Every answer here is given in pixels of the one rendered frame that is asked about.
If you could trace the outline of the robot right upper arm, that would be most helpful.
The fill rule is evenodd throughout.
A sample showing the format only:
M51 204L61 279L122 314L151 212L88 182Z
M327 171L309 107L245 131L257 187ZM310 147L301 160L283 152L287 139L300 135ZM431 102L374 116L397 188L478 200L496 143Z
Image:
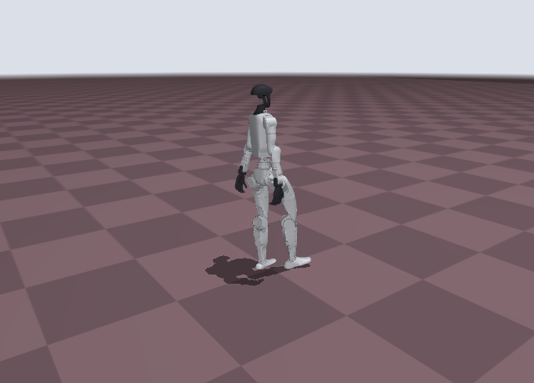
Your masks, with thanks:
M263 126L266 132L266 141L267 141L267 148L268 153L270 156L272 156L272 149L275 146L276 142L276 127L277 127L277 121L276 118L271 116L264 116L263 117ZM281 150L280 150L281 151Z

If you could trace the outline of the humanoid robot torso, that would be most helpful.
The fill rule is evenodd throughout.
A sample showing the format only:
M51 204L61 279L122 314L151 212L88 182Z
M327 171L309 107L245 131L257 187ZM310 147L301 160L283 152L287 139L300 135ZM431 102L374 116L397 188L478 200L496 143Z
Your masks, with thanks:
M272 167L270 167L270 159L272 157L268 153L266 132L263 126L263 117L271 116L266 110L264 113L253 115L249 117L249 131L253 155L260 158L258 168L254 168L254 181L263 186L270 186L268 177L272 174Z

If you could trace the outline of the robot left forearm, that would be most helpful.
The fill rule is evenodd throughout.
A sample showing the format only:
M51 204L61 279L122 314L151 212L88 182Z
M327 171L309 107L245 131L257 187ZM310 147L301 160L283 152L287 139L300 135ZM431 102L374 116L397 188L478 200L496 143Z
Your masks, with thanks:
M248 170L248 167L250 165L251 156L253 155L253 152L251 149L248 149L246 145L244 146L244 156L241 161L241 165L243 166L243 173L246 173Z

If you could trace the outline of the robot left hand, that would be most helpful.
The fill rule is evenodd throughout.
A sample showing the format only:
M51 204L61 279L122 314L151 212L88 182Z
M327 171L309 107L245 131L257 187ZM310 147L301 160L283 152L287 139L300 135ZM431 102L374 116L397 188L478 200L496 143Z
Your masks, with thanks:
M245 186L245 188L247 188L246 184L245 184L245 181L244 181L244 176L246 175L246 173L243 173L243 166L240 165L239 166L239 175L237 176L237 179L236 179L236 183L235 183L235 188L240 192L240 193L245 193L244 190L243 190L243 184Z

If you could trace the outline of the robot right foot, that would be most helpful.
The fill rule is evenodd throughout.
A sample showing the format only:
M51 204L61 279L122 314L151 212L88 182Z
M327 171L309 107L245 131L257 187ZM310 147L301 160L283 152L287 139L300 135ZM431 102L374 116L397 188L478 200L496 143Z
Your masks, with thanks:
M296 257L295 256L295 258L296 258L296 261L293 261L293 262L290 262L290 260L286 260L284 262L284 267L286 269L291 269L291 268L293 268L295 266L301 266L301 265L308 264L311 261L310 257Z

